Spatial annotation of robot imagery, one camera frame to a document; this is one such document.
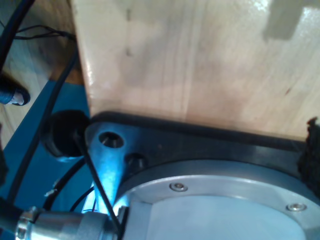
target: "screw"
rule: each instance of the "screw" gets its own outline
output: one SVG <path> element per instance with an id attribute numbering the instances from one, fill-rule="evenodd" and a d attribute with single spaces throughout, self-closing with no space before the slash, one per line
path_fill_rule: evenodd
<path id="1" fill-rule="evenodd" d="M 175 192 L 185 192 L 188 190 L 188 187 L 183 185 L 182 183 L 170 183 L 169 187 L 171 188 L 171 190 L 175 191 Z"/>
<path id="2" fill-rule="evenodd" d="M 302 212 L 307 209 L 307 206 L 303 203 L 292 203 L 287 205 L 286 209 L 290 212 Z"/>

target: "cable connector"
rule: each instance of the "cable connector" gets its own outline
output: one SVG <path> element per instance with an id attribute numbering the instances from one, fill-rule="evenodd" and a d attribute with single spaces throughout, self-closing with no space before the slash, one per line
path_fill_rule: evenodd
<path id="1" fill-rule="evenodd" d="M 15 240 L 27 240 L 32 224 L 34 224 L 43 210 L 35 206 L 25 211 L 20 216 L 15 230 Z"/>

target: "wood grain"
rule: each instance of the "wood grain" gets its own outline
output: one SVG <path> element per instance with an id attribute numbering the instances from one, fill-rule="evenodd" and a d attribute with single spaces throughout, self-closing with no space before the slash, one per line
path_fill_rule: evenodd
<path id="1" fill-rule="evenodd" d="M 304 139 L 320 115 L 318 0 L 73 0 L 91 115 Z"/>
<path id="2" fill-rule="evenodd" d="M 0 1 L 0 20 L 4 24 L 19 2 L 19 0 Z M 70 33 L 75 32 L 71 7 L 66 0 L 35 1 L 21 27 L 39 24 Z M 35 29 L 20 35 L 32 36 L 41 33 L 44 33 L 42 29 Z M 63 37 L 13 42 L 3 70 L 29 91 L 31 101 L 25 106 L 0 104 L 0 123 L 3 125 L 2 147 L 6 146 L 46 82 L 58 78 L 73 49 L 74 44 Z M 67 82 L 83 83 L 79 66 L 73 70 Z"/>

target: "countersunk hole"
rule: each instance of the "countersunk hole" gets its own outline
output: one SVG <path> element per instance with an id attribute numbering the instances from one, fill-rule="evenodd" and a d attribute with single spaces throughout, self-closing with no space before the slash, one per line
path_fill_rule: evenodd
<path id="1" fill-rule="evenodd" d="M 99 141 L 106 147 L 109 147 L 112 149 L 121 148 L 125 144 L 122 137 L 120 137 L 118 134 L 111 131 L 101 133 L 99 135 Z"/>

